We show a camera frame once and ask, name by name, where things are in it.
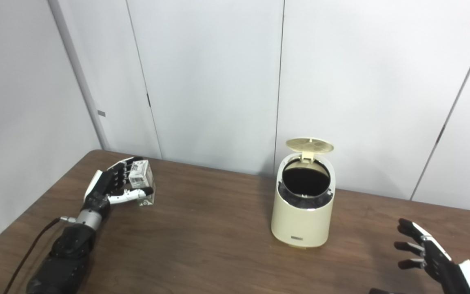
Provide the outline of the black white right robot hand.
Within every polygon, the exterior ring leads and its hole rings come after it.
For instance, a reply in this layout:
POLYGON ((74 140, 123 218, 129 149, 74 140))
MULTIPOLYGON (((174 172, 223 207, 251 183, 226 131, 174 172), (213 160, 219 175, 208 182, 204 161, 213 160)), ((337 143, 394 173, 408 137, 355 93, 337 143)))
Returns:
POLYGON ((470 294, 469 259, 455 263, 437 239, 415 222, 399 218, 397 230, 414 242, 394 242, 395 249, 417 256, 398 262, 399 269, 422 269, 440 284, 444 294, 470 294))

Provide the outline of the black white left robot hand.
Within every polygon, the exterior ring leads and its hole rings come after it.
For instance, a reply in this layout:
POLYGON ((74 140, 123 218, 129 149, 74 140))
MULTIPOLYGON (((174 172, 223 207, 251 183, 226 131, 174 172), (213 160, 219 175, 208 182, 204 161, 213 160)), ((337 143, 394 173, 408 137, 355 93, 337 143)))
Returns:
POLYGON ((153 205, 155 182, 149 160, 131 157, 97 170, 84 194, 83 209, 106 216, 112 205, 134 201, 153 205))

